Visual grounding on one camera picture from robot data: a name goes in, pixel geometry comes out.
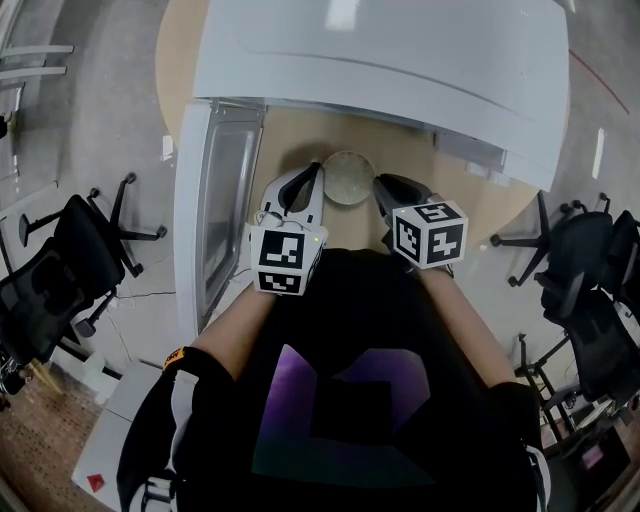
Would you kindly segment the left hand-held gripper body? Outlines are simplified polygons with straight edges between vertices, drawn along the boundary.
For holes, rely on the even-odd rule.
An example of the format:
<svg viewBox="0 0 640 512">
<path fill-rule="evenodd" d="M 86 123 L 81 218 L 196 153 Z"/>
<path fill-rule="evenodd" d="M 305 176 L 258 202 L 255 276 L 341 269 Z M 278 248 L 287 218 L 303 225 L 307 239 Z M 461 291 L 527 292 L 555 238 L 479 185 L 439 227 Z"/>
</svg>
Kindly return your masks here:
<svg viewBox="0 0 640 512">
<path fill-rule="evenodd" d="M 325 248 L 327 229 L 268 211 L 260 211 L 256 219 L 249 234 L 254 289 L 302 296 Z"/>
</svg>

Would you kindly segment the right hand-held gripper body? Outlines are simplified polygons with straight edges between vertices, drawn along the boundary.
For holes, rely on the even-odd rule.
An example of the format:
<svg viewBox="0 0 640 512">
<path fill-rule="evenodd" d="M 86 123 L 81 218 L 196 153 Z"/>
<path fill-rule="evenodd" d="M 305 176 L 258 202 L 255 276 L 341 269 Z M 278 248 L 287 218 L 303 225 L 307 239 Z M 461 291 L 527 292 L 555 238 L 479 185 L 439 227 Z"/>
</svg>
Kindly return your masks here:
<svg viewBox="0 0 640 512">
<path fill-rule="evenodd" d="M 464 258 L 468 217 L 454 201 L 398 206 L 384 217 L 390 250 L 419 269 L 442 267 Z"/>
</svg>

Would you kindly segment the small round dish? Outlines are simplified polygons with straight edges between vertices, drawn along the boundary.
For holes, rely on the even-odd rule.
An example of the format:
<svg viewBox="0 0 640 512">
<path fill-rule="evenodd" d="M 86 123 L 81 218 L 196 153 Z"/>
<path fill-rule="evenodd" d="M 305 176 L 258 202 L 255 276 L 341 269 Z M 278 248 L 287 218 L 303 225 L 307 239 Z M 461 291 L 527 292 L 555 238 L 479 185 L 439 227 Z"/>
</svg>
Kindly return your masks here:
<svg viewBox="0 0 640 512">
<path fill-rule="evenodd" d="M 370 196 L 376 174 L 373 165 L 362 154 L 354 151 L 334 153 L 323 168 L 324 193 L 331 201 L 355 206 Z"/>
</svg>

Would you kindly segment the white microwave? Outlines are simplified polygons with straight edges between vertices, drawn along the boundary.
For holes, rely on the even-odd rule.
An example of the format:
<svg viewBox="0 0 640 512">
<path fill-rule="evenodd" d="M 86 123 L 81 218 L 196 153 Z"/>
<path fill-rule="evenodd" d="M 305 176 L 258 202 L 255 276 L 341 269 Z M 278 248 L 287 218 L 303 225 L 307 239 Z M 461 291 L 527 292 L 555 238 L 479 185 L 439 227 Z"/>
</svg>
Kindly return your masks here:
<svg viewBox="0 0 640 512">
<path fill-rule="evenodd" d="M 156 87 L 178 146 L 174 262 L 182 333 L 233 273 L 273 106 L 433 131 L 439 148 L 549 190 L 568 116 L 555 0 L 170 0 Z"/>
</svg>

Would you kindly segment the person's left forearm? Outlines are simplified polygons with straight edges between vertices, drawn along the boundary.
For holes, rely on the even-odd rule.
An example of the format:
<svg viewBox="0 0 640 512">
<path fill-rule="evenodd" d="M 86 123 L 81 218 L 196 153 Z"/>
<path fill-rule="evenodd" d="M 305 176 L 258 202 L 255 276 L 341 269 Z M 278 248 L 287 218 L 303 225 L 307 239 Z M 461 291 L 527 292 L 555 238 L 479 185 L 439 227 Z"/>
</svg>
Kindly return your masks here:
<svg viewBox="0 0 640 512">
<path fill-rule="evenodd" d="M 247 287 L 192 343 L 220 363 L 237 380 L 277 296 Z"/>
</svg>

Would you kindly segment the person's right forearm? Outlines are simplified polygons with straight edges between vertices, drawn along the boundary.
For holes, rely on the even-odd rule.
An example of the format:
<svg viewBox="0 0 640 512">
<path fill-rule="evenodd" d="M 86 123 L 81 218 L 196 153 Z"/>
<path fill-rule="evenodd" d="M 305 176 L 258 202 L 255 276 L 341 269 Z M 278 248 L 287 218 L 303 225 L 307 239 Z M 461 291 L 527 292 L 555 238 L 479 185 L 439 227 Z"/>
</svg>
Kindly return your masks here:
<svg viewBox="0 0 640 512">
<path fill-rule="evenodd" d="M 488 387 L 515 382 L 507 355 L 454 279 L 444 270 L 425 269 L 419 278 L 455 342 Z"/>
</svg>

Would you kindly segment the person's black printed shirt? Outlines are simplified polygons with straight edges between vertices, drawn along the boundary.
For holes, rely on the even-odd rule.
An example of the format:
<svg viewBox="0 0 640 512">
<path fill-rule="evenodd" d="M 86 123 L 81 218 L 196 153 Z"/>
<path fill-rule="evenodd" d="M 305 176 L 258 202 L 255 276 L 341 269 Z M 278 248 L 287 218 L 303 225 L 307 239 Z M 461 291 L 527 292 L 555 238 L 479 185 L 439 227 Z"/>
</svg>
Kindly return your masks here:
<svg viewBox="0 0 640 512">
<path fill-rule="evenodd" d="M 484 383 L 419 271 L 330 249 L 302 296 L 275 294 L 237 380 L 171 353 L 124 442 L 122 512 L 546 512 L 532 389 Z"/>
</svg>

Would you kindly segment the black office chair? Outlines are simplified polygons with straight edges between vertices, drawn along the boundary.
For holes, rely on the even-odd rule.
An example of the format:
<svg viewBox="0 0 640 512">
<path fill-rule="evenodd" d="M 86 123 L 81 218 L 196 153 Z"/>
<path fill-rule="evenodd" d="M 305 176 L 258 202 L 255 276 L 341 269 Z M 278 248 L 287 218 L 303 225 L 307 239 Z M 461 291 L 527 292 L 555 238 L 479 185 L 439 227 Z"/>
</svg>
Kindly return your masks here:
<svg viewBox="0 0 640 512">
<path fill-rule="evenodd" d="M 48 361 L 72 319 L 123 277 L 121 265 L 75 261 L 47 239 L 31 260 L 0 281 L 0 347 L 19 366 Z"/>
<path fill-rule="evenodd" d="M 100 195 L 97 188 L 92 188 L 85 198 L 73 195 L 62 210 L 34 222 L 22 215 L 18 224 L 21 243 L 26 245 L 33 231 L 55 222 L 53 238 L 57 250 L 73 276 L 80 281 L 85 295 L 92 300 L 116 288 L 126 273 L 138 277 L 143 272 L 143 266 L 131 261 L 124 243 L 155 242 L 167 234 L 167 228 L 161 225 L 155 233 L 150 234 L 120 227 L 125 189 L 136 179 L 137 175 L 131 172 L 120 182 L 109 217 L 95 203 L 95 198 Z"/>
<path fill-rule="evenodd" d="M 543 307 L 566 316 L 580 293 L 595 287 L 601 277 L 613 237 L 611 199 L 605 193 L 599 194 L 599 200 L 605 203 L 602 211 L 590 211 L 579 200 L 563 203 L 555 224 L 550 223 L 542 192 L 537 193 L 536 200 L 538 237 L 507 239 L 494 234 L 490 243 L 494 247 L 534 248 L 536 252 L 523 274 L 509 277 L 508 284 L 520 287 L 533 277 L 544 289 Z"/>
<path fill-rule="evenodd" d="M 603 290 L 612 242 L 598 284 L 580 293 L 571 313 L 544 308 L 544 289 L 541 304 L 543 316 L 562 327 L 571 342 L 585 399 L 609 398 L 623 405 L 640 391 L 640 348 Z"/>
</svg>

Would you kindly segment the grey metal frame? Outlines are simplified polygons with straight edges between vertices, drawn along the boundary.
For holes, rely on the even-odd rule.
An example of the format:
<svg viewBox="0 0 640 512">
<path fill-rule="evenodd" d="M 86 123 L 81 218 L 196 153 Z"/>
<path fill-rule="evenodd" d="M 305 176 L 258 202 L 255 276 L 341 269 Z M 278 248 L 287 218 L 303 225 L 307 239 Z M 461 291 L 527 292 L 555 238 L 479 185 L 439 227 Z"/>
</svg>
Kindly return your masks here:
<svg viewBox="0 0 640 512">
<path fill-rule="evenodd" d="M 6 44 L 3 43 L 0 44 L 0 64 L 3 60 L 19 57 L 70 55 L 74 50 L 74 45 L 30 45 L 7 47 Z M 22 67 L 5 71 L 0 70 L 0 91 L 19 88 L 24 84 L 24 81 L 29 78 L 63 76 L 66 72 L 66 66 L 48 66 L 46 63 L 39 66 Z"/>
</svg>

